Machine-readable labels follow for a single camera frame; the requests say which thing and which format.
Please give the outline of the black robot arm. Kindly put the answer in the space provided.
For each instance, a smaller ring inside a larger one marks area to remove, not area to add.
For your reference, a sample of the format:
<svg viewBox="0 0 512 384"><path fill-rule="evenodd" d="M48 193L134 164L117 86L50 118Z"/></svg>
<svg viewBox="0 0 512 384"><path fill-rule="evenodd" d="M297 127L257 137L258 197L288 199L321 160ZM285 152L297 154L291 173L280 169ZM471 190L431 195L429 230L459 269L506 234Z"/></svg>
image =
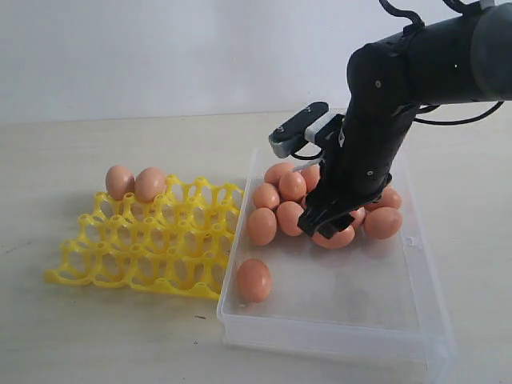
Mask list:
<svg viewBox="0 0 512 384"><path fill-rule="evenodd" d="M351 100L329 121L320 179L298 220L308 235L333 237L352 213L376 202L424 106L511 98L511 5L477 1L455 18L364 45L347 64Z"/></svg>

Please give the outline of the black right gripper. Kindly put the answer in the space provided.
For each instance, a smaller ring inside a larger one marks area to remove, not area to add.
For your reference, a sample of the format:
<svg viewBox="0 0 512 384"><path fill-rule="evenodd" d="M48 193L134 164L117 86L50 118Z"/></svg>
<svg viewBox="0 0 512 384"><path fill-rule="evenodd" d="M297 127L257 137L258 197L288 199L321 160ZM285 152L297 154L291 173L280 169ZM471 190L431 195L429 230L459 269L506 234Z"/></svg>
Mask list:
<svg viewBox="0 0 512 384"><path fill-rule="evenodd" d="M347 229L355 218L345 213L370 202L388 183L411 125L410 111L389 116L348 111L338 140L326 152L321 181L306 199L299 228L324 238Z"/></svg>

